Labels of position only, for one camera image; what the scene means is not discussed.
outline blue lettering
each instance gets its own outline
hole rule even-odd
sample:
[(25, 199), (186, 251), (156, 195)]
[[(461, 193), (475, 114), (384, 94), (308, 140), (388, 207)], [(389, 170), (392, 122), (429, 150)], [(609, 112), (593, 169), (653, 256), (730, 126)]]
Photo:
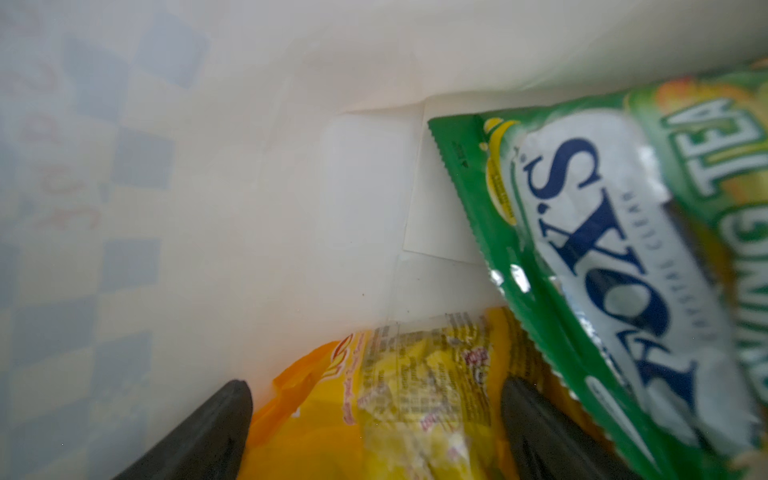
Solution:
[(563, 259), (566, 265), (568, 265), (568, 268), (571, 269), (571, 273), (574, 275), (576, 274), (576, 263), (581, 260), (584, 255), (589, 253), (590, 250), (596, 250), (617, 260), (632, 263), (637, 267), (637, 271), (645, 273), (643, 264), (640, 262), (640, 259), (637, 258), (637, 255), (635, 255), (632, 247), (627, 247), (624, 253), (616, 253), (596, 245), (609, 230), (616, 230), (616, 233), (618, 233), (618, 236), (622, 240), (626, 238), (624, 231), (621, 229), (621, 225), (616, 219), (614, 209), (611, 206), (611, 202), (608, 200), (608, 195), (604, 188), (601, 189), (601, 193), (603, 194), (603, 200), (600, 202), (600, 205), (575, 232), (566, 232), (565, 230), (544, 222), (544, 220), (540, 218), (538, 224), (541, 228), (541, 235), (546, 237), (549, 230), (553, 230), (568, 237), (568, 240), (565, 241), (562, 247), (556, 247), (552, 242), (549, 242), (549, 244), (554, 248), (558, 255), (560, 255), (560, 258)]
[[(610, 313), (605, 310), (605, 296), (616, 286), (641, 285), (648, 291), (650, 298), (645, 309), (636, 316), (626, 316), (620, 313)], [(661, 299), (661, 295), (643, 280), (629, 273), (617, 272), (602, 268), (594, 268), (584, 277), (584, 286), (592, 303), (608, 316), (639, 329), (662, 336), (669, 326), (669, 311)]]
[[(617, 333), (616, 337), (618, 337), (618, 339), (621, 341), (621, 344), (624, 345), (624, 348), (629, 352), (630, 356), (634, 358), (632, 351), (627, 344), (627, 337), (632, 333), (637, 333), (637, 330), (625, 330), (623, 332)], [(648, 361), (648, 354), (652, 349), (659, 349), (662, 352), (670, 353), (670, 351), (665, 346), (661, 345), (660, 343), (656, 343), (653, 340), (644, 338), (634, 338), (632, 341), (634, 344), (641, 345), (643, 348), (641, 357), (635, 360), (635, 365), (637, 366), (637, 371), (640, 373), (640, 378), (643, 382), (643, 385), (648, 385), (648, 383), (653, 379), (662, 379), (667, 385), (669, 385), (672, 392), (684, 400), (685, 403), (688, 404), (688, 407), (691, 409), (691, 411), (693, 411), (694, 373), (698, 367), (698, 363), (696, 363), (694, 360), (691, 360), (688, 370), (686, 372), (679, 372), (670, 368), (669, 366)]]
[(568, 173), (568, 164), (571, 162), (571, 159), (574, 155), (581, 152), (587, 152), (592, 156), (594, 166), (592, 168), (592, 173), (589, 175), (587, 180), (581, 182), (578, 187), (584, 188), (587, 185), (600, 180), (601, 177), (598, 173), (598, 150), (590, 141), (587, 141), (584, 138), (572, 138), (563, 142), (558, 148), (558, 151), (554, 153), (554, 158), (552, 159), (552, 167), (549, 171), (549, 178), (547, 179), (546, 185), (544, 185), (542, 188), (534, 187), (532, 180), (533, 169), (542, 160), (542, 158), (537, 157), (531, 161), (530, 164), (523, 167), (523, 170), (528, 174), (528, 188), (531, 189), (531, 192), (537, 198), (542, 200), (549, 200), (550, 198), (555, 198), (558, 196), (560, 192), (562, 192), (563, 186), (565, 185), (565, 175)]

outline green package seal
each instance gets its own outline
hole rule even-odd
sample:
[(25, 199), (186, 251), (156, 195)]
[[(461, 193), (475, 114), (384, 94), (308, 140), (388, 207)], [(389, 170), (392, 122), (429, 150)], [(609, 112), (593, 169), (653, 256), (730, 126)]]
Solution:
[(766, 448), (765, 65), (429, 121), (492, 280), (645, 478)]

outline blue checkered pattern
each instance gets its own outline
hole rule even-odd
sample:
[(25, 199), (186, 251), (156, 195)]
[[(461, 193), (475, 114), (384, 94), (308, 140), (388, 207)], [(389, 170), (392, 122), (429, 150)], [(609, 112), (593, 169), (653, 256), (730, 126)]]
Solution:
[[(192, 88), (208, 46), (204, 34), (162, 9), (144, 26), (134, 58), (122, 58), (77, 32), (64, 40), (58, 70), (71, 86), (71, 114), (117, 129), (114, 155), (106, 160), (111, 174), (94, 185), (103, 205), (117, 187), (165, 191), (173, 177), (174, 141), (121, 124), (131, 76), (140, 71), (177, 88)], [(19, 165), (26, 161), (9, 142), (0, 125), (0, 201), (12, 197), (4, 194), (15, 188)], [(0, 360), (0, 480), (47, 468), (56, 478), (61, 473), (111, 478), (147, 448), (148, 413), (140, 400), (132, 399), (146, 393), (153, 336), (145, 330), (100, 341), (100, 298), (154, 285), (161, 239), (100, 240), (101, 248), (91, 253), (99, 264), (89, 291), (36, 300), (35, 285), (24, 280), (35, 255), (25, 253), (27, 245), (2, 236), (32, 215), (36, 202), (24, 195), (14, 200), (15, 217), (0, 217), (0, 341), (8, 340), (9, 350), (8, 358)], [(60, 246), (55, 235), (46, 241), (49, 250), (68, 255), (67, 244)], [(65, 283), (58, 285), (62, 292), (74, 291)], [(50, 290), (56, 293), (56, 286)], [(4, 348), (0, 343), (0, 353)], [(40, 392), (51, 395), (42, 398)], [(62, 459), (78, 455), (87, 459), (81, 475), (57, 473), (64, 468), (60, 465), (69, 465)]]

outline candy bag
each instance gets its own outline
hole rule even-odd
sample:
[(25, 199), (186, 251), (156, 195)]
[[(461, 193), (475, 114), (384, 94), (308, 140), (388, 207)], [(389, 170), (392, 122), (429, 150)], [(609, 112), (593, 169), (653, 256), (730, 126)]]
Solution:
[(535, 385), (610, 448), (509, 310), (383, 326), (328, 343), (274, 379), (239, 478), (517, 478), (502, 383)]
[(429, 121), (492, 280), (645, 478), (763, 441), (764, 67)]

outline orange plastic wrapper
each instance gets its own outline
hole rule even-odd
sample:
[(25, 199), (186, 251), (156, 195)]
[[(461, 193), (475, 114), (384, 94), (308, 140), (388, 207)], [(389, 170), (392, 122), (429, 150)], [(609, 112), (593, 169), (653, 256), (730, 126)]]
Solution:
[(295, 362), (253, 416), (239, 478), (518, 478), (501, 420), (510, 375), (611, 449), (493, 308), (353, 333)]

